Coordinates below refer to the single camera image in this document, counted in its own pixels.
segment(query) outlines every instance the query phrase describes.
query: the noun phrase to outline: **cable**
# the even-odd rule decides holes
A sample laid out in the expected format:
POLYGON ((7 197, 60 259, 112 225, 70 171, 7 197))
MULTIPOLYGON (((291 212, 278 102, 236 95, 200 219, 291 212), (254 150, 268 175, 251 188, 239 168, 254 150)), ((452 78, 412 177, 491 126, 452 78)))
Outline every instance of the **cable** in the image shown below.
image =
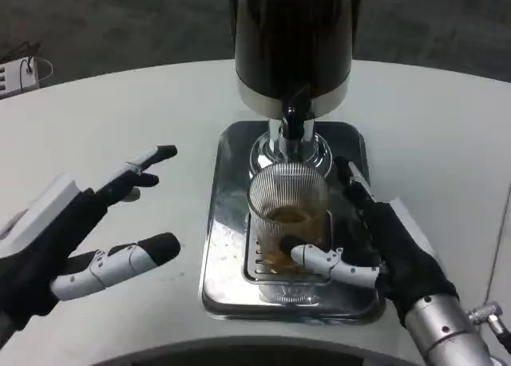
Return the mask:
POLYGON ((26 60, 26 58, 23 58, 22 61, 19 63, 19 89, 21 90, 21 93, 23 93, 23 80, 22 80, 23 62, 26 62, 27 66, 28 66, 28 61, 26 60))
POLYGON ((50 66, 50 69, 51 69, 51 71, 45 77, 39 78, 39 82, 42 82, 42 81, 45 81, 46 79, 50 78, 51 76, 53 76, 53 64, 43 57, 37 57, 37 59, 46 62, 50 66))

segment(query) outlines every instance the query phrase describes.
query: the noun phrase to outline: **brown liquid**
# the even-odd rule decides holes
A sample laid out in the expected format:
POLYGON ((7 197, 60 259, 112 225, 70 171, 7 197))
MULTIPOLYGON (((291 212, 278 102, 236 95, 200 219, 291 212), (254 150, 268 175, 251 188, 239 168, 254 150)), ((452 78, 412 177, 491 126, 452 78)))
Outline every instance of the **brown liquid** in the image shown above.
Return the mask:
POLYGON ((230 0, 236 70, 258 93, 284 98, 338 87, 351 68, 360 0, 230 0))
MULTIPOLYGON (((298 224, 305 223, 296 229, 294 232, 289 232, 297 235, 298 237, 307 237, 310 242, 319 242, 321 238, 321 223, 312 221, 315 215, 307 209, 297 208, 295 206, 283 206, 271 211, 267 218, 273 221, 278 221, 283 224, 298 224)), ((270 265, 274 273, 298 273, 295 262, 286 254, 277 249, 265 253, 265 263, 270 265)))
POLYGON ((283 206, 273 210, 267 215, 267 218, 283 224, 297 224, 312 219, 312 215, 306 210, 294 206, 283 206))

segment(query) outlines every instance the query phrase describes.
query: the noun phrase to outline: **white device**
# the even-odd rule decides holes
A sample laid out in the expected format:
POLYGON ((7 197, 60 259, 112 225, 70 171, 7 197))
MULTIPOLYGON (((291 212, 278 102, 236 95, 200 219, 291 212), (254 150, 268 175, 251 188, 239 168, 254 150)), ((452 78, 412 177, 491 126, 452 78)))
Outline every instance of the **white device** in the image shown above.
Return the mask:
POLYGON ((0 99, 36 89, 39 89, 39 77, 35 58, 0 63, 0 99))

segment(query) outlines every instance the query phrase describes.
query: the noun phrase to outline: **glass cup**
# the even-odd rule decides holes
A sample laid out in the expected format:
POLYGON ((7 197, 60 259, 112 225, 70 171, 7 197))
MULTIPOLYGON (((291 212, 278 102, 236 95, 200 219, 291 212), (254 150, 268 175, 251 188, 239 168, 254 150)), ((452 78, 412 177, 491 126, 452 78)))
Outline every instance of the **glass cup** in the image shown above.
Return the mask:
POLYGON ((295 263, 279 249, 293 235, 313 245, 324 237, 328 185, 315 169, 302 163, 279 163, 257 173, 248 189, 250 234, 259 242, 264 263, 286 273, 295 263))

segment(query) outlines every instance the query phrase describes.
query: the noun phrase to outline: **drip tray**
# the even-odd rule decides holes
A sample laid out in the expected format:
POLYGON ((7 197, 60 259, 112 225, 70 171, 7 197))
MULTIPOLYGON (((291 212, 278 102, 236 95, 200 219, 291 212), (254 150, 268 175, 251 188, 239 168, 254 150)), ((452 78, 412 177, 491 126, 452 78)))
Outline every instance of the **drip tray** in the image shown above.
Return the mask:
MULTIPOLYGON (((341 122, 316 122, 315 130, 334 157, 343 155, 367 173, 363 139, 355 128, 341 122)), ((265 132, 264 121, 242 121, 220 137, 200 279, 204 307, 228 320, 366 323, 377 319, 384 299, 374 290, 310 273, 274 274, 264 264, 257 242, 250 238, 247 189, 251 148, 265 132)), ((334 221, 356 218, 356 213, 332 174, 327 183, 331 207, 325 242, 336 249, 343 244, 334 221)))
MULTIPOLYGON (((247 215, 247 244, 245 245, 244 275, 250 281, 261 284, 326 284, 324 276, 310 272, 278 274, 271 265, 265 263, 259 242, 250 234, 250 214, 247 215)), ((323 246, 320 249, 336 249, 332 240, 331 214, 327 213, 323 235, 323 246)))

